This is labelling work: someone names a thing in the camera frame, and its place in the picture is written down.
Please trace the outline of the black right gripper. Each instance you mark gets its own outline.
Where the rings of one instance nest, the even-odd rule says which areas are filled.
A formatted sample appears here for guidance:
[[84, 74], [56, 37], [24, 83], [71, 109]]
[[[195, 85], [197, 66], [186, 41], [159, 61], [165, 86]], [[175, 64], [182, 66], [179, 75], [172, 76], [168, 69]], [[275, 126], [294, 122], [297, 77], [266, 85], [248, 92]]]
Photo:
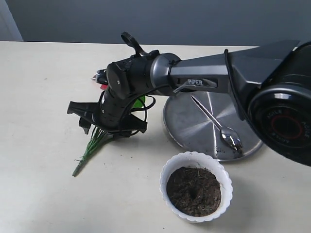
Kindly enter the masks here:
[[121, 99], [115, 91], [106, 89], [101, 94], [99, 105], [97, 102], [71, 101], [67, 114], [76, 114], [80, 117], [78, 125], [85, 134], [89, 133], [92, 125], [99, 126], [105, 131], [139, 131], [145, 133], [147, 122], [130, 113], [135, 100], [136, 95]]

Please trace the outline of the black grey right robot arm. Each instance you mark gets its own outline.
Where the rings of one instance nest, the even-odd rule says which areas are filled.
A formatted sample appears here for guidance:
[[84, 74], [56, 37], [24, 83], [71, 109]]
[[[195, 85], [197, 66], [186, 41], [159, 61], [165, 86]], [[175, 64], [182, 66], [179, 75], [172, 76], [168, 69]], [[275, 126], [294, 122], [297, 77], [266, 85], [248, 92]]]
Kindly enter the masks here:
[[69, 103], [67, 113], [79, 116], [86, 133], [91, 125], [120, 137], [145, 132], [147, 123], [133, 115], [132, 107], [148, 94], [226, 93], [239, 118], [264, 144], [310, 166], [310, 43], [285, 40], [188, 60], [157, 50], [145, 52], [135, 41], [128, 45], [135, 54], [104, 69], [107, 88], [97, 102]]

